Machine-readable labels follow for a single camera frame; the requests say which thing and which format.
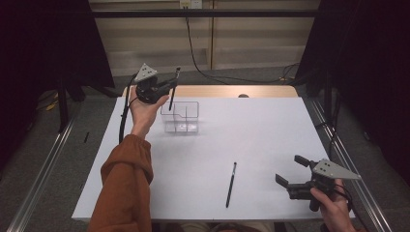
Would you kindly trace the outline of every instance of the metal rail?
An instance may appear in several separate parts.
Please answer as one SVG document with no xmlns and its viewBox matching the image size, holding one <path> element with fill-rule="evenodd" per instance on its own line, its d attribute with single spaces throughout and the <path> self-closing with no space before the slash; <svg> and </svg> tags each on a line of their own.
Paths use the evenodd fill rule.
<svg viewBox="0 0 410 232">
<path fill-rule="evenodd" d="M 313 109 L 318 119 L 320 120 L 320 123 L 325 123 L 326 119 L 324 116 L 324 109 L 322 105 L 320 104 L 320 102 L 318 100 L 312 100 L 311 104 L 313 106 Z M 329 140 L 331 140 L 333 132 L 334 132 L 334 128 L 329 127 L 327 124 L 325 124 L 325 132 L 327 133 Z M 337 134 L 335 134 L 333 145 L 337 152 L 337 156 L 341 160 L 343 166 L 355 172 L 356 174 L 360 175 L 358 169 L 353 163 L 353 160 L 351 160 L 349 154 L 347 153 L 347 150 L 345 149 L 343 143 L 341 142 Z M 367 213 L 370 216 L 370 219 L 373 221 L 373 224 L 376 227 L 377 231 L 380 231 L 380 232 L 393 231 L 389 223 L 386 221 L 386 218 L 380 206 L 378 205 L 373 195 L 370 193 L 369 189 L 367 188 L 365 181 L 364 180 L 352 181 L 352 184 L 356 192 L 359 194 L 359 197 L 361 198 L 367 210 Z"/>
<path fill-rule="evenodd" d="M 45 159 L 43 167 L 36 178 L 36 181 L 34 182 L 26 197 L 24 198 L 23 203 L 18 208 L 18 211 L 15 214 L 15 217 L 13 218 L 9 228 L 7 229 L 7 232 L 22 232 L 25 230 L 25 227 L 27 226 L 27 223 L 30 217 L 32 216 L 33 211 L 36 208 L 36 205 L 44 191 L 44 188 L 46 186 L 49 176 L 51 175 L 53 167 L 57 162 L 64 145 L 66 144 L 70 132 L 72 131 L 73 122 L 78 115 L 79 108 L 80 103 L 73 108 L 73 117 L 69 121 L 67 126 L 64 128 L 62 132 L 60 132 L 57 135 L 54 144 L 50 152 L 48 153 L 47 158 Z"/>
</svg>

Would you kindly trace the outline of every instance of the wrist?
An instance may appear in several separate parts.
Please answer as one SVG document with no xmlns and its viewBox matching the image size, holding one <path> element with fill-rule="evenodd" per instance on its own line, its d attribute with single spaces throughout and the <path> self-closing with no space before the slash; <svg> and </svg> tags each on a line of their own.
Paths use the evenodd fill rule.
<svg viewBox="0 0 410 232">
<path fill-rule="evenodd" d="M 145 136 L 147 135 L 148 130 L 145 130 L 141 127 L 137 127 L 136 125 L 134 125 L 131 129 L 131 134 L 136 135 L 142 139 L 145 139 Z"/>
</svg>

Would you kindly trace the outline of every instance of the orange sleeve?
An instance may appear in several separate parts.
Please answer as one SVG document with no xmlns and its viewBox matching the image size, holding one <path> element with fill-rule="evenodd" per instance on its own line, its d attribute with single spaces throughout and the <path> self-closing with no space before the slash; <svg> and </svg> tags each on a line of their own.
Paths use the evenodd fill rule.
<svg viewBox="0 0 410 232">
<path fill-rule="evenodd" d="M 151 145 L 127 135 L 102 166 L 102 191 L 88 231 L 151 231 Z"/>
</svg>

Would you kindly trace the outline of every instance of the power outlet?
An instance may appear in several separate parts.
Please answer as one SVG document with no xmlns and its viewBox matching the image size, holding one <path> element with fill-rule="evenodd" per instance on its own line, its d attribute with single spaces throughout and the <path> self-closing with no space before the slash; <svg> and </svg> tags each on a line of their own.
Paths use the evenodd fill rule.
<svg viewBox="0 0 410 232">
<path fill-rule="evenodd" d="M 191 9 L 202 9 L 202 0 L 191 0 L 190 8 Z"/>
<path fill-rule="evenodd" d="M 190 9 L 190 0 L 180 0 L 180 9 Z"/>
</svg>

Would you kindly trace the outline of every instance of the hand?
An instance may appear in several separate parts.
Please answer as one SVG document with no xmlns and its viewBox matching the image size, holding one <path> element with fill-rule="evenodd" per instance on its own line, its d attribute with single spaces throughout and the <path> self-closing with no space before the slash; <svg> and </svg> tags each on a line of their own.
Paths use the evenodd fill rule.
<svg viewBox="0 0 410 232">
<path fill-rule="evenodd" d="M 130 92 L 130 111 L 133 122 L 131 134 L 145 139 L 145 135 L 147 135 L 151 126 L 154 124 L 158 109 L 166 103 L 169 96 L 162 96 L 155 104 L 147 104 L 137 99 L 134 87 L 130 88 Z"/>
<path fill-rule="evenodd" d="M 336 179 L 335 183 L 339 186 L 343 185 L 341 179 Z M 336 186 L 336 190 L 344 193 L 341 187 Z M 350 220 L 346 199 L 343 196 L 334 193 L 329 198 L 317 188 L 311 188 L 310 193 L 322 203 L 320 205 L 320 212 L 331 232 L 356 231 Z"/>
</svg>

